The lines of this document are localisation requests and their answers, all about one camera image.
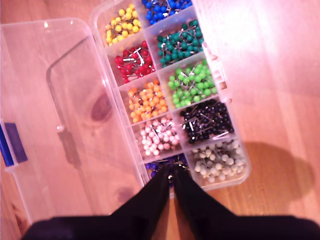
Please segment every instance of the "wood grain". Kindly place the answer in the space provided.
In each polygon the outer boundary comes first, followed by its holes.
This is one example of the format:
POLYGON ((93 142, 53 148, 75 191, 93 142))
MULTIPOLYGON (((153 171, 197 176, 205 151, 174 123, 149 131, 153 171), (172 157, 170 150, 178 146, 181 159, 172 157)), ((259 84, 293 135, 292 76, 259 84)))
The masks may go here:
MULTIPOLYGON (((87 22, 101 2, 2 0, 1 23, 70 16, 87 22)), ((285 214, 320 224, 320 2, 195 2, 201 19, 214 23, 205 35, 215 39, 232 110, 252 163, 243 184, 209 194, 238 215, 285 214)), ((10 179, 2 167, 1 236, 18 239, 10 206, 19 199, 11 194, 17 191, 10 179)), ((154 239, 179 238, 193 239, 171 199, 154 239)))

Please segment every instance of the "blue plastic latch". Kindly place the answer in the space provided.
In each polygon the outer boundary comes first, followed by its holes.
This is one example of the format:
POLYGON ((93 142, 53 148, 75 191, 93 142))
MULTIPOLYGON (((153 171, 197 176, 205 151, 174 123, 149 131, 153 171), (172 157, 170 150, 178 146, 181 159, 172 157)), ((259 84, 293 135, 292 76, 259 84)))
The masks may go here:
POLYGON ((22 163, 28 160, 25 149, 19 137, 18 129, 15 123, 5 123, 0 125, 0 149, 3 155, 4 163, 7 167, 13 166, 14 159, 12 154, 15 155, 15 159, 18 163, 22 163), (12 146, 13 152, 10 151, 8 141, 12 146))

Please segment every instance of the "plastic storage box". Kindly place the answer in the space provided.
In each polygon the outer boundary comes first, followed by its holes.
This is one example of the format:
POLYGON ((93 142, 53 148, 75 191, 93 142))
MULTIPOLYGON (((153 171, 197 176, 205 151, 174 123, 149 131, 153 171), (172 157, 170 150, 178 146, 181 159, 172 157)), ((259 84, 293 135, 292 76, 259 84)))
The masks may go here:
POLYGON ((230 96, 221 87, 226 81, 222 64, 207 47, 205 19, 197 16, 196 6, 149 26, 144 6, 133 1, 142 31, 105 47, 105 25, 129 3, 123 0, 98 6, 91 15, 91 28, 76 18, 1 26, 1 118, 4 123, 15 123, 28 158, 23 162, 16 158, 3 127, 14 162, 6 170, 15 178, 31 223, 52 216, 110 214, 148 182, 145 164, 179 153, 185 154, 191 176, 206 191, 239 184, 250 174, 230 96), (162 68, 157 35, 177 30, 195 18, 202 27, 204 52, 162 68), (148 43, 156 71, 123 84, 115 72, 114 58, 142 41, 148 43), (207 59, 218 88, 218 95, 206 100, 219 98, 226 103, 235 128, 228 139, 239 139, 246 159, 241 174, 215 183, 194 171, 196 160, 191 152, 227 138, 189 144, 180 129, 183 108, 175 108, 166 89, 169 75, 177 67, 203 59, 207 59), (143 122, 131 122, 126 96, 130 88, 154 78, 164 89, 166 114, 178 126, 180 145, 147 157, 137 141, 143 122))

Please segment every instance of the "wooden floor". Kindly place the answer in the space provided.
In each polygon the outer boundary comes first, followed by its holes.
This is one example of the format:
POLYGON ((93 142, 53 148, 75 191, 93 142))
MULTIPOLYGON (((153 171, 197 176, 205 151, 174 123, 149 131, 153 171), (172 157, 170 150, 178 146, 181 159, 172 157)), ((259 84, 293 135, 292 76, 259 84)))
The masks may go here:
MULTIPOLYGON (((2 0, 1 23, 63 17, 88 22, 101 2, 2 0)), ((217 39, 252 162, 243 184, 209 194, 238 215, 294 215, 320 224, 320 1, 194 2, 202 19, 212 23, 206 37, 217 39)), ((1 161, 1 239, 18 239, 27 224, 15 182, 1 161)), ((154 239, 179 238, 193 239, 172 199, 154 239)))

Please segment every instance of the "clear plastic lid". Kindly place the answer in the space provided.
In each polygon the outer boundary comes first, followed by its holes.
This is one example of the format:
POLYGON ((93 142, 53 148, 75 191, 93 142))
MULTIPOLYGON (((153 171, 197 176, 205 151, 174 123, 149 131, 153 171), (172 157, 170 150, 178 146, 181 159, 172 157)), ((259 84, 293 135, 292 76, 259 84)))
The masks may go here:
POLYGON ((1 118, 16 124, 28 158, 7 170, 30 222, 110 214, 143 186, 79 19, 1 26, 1 118))

